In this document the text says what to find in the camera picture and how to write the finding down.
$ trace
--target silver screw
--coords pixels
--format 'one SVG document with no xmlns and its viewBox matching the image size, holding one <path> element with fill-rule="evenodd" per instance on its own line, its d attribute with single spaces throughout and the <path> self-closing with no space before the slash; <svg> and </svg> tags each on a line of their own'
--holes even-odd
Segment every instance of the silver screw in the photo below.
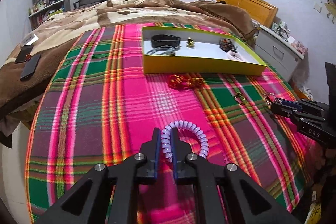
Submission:
<svg viewBox="0 0 336 224">
<path fill-rule="evenodd" d="M 197 159 L 197 155 L 194 153 L 190 153 L 187 155 L 188 160 L 196 160 Z"/>
<path fill-rule="evenodd" d="M 143 160 L 145 158 L 145 155 L 142 154 L 142 153 L 137 153 L 137 154 L 134 155 L 134 158 L 136 160 Z"/>
<path fill-rule="evenodd" d="M 237 165 L 235 165 L 235 164 L 228 164 L 226 168 L 229 171 L 236 171 L 237 170 Z"/>
<path fill-rule="evenodd" d="M 96 171 L 103 171 L 105 169 L 105 164 L 96 164 L 94 168 Z"/>
</svg>

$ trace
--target open cardboard box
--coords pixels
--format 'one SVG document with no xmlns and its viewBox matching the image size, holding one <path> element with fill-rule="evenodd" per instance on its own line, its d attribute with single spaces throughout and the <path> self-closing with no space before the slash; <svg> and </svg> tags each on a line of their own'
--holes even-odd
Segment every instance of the open cardboard box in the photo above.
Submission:
<svg viewBox="0 0 336 224">
<path fill-rule="evenodd" d="M 151 38 L 157 34 L 181 37 L 180 49 L 175 56 L 148 55 L 152 48 Z M 191 37 L 194 48 L 186 42 Z M 237 52 L 246 62 L 230 60 L 227 53 L 219 48 L 219 40 L 230 38 L 235 41 Z M 148 26 L 142 28 L 143 71 L 148 73 L 229 73 L 261 75 L 266 63 L 244 42 L 229 34 L 191 28 Z"/>
</svg>

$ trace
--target white cabinet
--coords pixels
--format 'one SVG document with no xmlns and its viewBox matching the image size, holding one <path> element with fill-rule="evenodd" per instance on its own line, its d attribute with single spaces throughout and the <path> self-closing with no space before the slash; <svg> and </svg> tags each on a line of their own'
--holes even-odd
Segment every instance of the white cabinet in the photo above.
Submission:
<svg viewBox="0 0 336 224">
<path fill-rule="evenodd" d="M 262 25 L 260 27 L 255 52 L 289 81 L 295 68 L 304 59 L 303 54 L 272 30 Z"/>
</svg>

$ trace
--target black wristband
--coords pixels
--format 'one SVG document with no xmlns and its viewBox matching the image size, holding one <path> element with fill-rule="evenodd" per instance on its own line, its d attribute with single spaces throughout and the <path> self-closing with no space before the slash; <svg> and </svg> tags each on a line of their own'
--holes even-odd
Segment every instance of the black wristband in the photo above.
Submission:
<svg viewBox="0 0 336 224">
<path fill-rule="evenodd" d="M 157 48 L 161 46 L 177 47 L 180 45 L 181 37 L 168 34 L 158 34 L 152 36 L 152 47 Z"/>
</svg>

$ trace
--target floor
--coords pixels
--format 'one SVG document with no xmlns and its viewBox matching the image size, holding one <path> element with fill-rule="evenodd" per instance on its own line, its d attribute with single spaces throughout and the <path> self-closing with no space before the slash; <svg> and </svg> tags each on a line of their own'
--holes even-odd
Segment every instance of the floor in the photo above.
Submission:
<svg viewBox="0 0 336 224">
<path fill-rule="evenodd" d="M 29 130 L 20 123 L 12 137 L 13 149 L 0 144 L 0 196 L 18 224 L 31 224 L 24 181 Z"/>
</svg>

